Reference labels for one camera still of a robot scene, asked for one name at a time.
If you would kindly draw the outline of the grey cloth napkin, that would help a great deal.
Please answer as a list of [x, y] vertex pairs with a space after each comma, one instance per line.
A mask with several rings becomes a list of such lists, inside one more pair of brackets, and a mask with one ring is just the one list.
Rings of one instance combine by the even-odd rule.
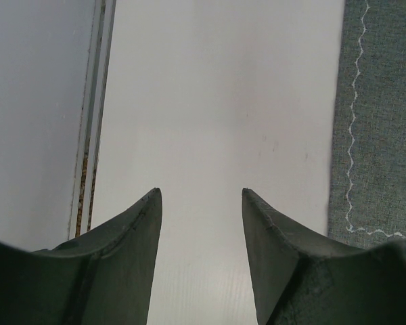
[[334, 105], [328, 236], [406, 239], [406, 1], [347, 1]]

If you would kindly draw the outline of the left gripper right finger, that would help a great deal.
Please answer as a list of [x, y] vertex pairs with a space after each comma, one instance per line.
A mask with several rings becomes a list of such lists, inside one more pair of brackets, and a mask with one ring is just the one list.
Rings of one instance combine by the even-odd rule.
[[250, 189], [242, 219], [259, 324], [406, 324], [406, 240], [349, 246]]

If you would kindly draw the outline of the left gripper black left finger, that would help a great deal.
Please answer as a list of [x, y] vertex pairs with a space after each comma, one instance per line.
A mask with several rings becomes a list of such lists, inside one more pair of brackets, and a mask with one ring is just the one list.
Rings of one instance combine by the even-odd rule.
[[161, 225], [155, 188], [51, 250], [0, 242], [0, 324], [145, 324]]

